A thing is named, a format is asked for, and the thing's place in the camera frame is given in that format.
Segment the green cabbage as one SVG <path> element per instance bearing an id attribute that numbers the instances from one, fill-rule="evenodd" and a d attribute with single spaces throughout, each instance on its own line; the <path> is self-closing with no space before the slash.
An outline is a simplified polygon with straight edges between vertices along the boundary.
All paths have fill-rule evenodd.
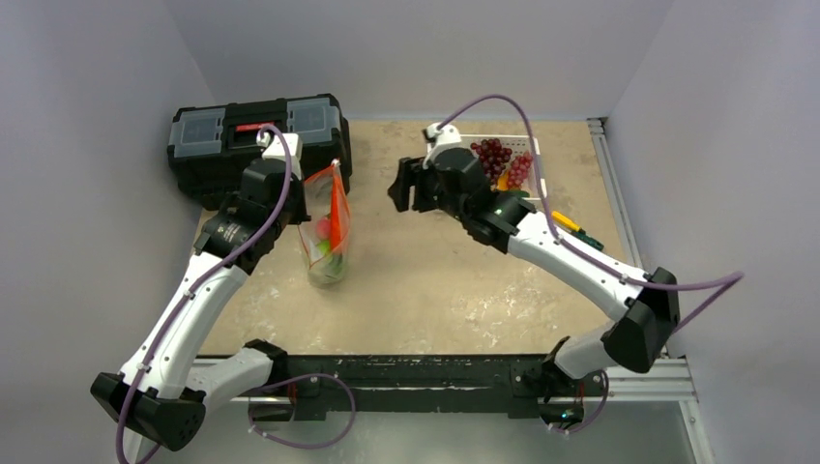
<path id="1" fill-rule="evenodd" d="M 308 266 L 307 275 L 311 283 L 329 285 L 345 277 L 347 263 L 340 253 L 329 253 Z"/>

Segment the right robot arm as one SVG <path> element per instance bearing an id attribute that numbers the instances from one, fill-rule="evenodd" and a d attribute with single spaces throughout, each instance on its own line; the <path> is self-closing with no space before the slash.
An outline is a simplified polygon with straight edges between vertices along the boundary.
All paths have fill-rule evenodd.
<path id="1" fill-rule="evenodd" d="M 476 242 L 550 273 L 608 317 L 603 326 L 560 341 L 547 356 L 542 378 L 553 392 L 568 392 L 610 366 L 649 372 L 678 326 L 679 299 L 668 288 L 674 275 L 663 268 L 648 274 L 595 249 L 593 262 L 582 258 L 583 242 L 551 231 L 546 213 L 532 203 L 492 189 L 464 148 L 448 149 L 432 163 L 400 159 L 388 195 L 400 212 L 446 213 Z"/>

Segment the orange carrot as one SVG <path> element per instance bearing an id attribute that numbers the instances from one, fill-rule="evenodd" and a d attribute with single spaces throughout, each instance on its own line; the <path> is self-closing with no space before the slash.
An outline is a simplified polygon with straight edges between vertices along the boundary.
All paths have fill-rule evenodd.
<path id="1" fill-rule="evenodd" d="M 341 245 L 345 235 L 346 219 L 344 213 L 345 194 L 343 185 L 334 181 L 331 195 L 331 210 L 330 210 L 330 245 L 331 250 L 335 250 Z"/>

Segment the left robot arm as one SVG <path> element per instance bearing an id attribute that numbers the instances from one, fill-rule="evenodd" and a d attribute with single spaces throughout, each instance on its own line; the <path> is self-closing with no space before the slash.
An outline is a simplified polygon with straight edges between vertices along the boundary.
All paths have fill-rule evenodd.
<path id="1" fill-rule="evenodd" d="M 138 350 L 116 373 L 100 373 L 92 396 L 117 423 L 122 463 L 145 463 L 180 450 L 207 414 L 240 392 L 275 395 L 287 386 L 278 348 L 254 341 L 200 375 L 190 373 L 224 307 L 246 283 L 285 227 L 307 220 L 302 172 L 292 157 L 258 159 L 201 228 L 172 301 Z"/>

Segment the pink peach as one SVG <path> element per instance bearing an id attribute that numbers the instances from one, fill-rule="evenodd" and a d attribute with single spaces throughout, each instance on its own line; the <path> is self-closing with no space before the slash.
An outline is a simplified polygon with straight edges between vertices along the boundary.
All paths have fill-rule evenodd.
<path id="1" fill-rule="evenodd" d="M 329 241 L 332 237 L 332 233 L 333 225 L 329 218 L 323 217 L 316 222 L 314 234 L 319 241 Z"/>

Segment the clear zip top bag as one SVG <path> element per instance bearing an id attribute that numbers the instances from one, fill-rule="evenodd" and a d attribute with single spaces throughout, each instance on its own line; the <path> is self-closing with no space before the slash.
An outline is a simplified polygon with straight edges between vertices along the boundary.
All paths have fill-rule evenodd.
<path id="1" fill-rule="evenodd" d="M 348 267 L 351 211 L 341 162 L 334 159 L 304 182 L 309 220 L 298 226 L 307 278 L 316 286 L 340 282 Z"/>

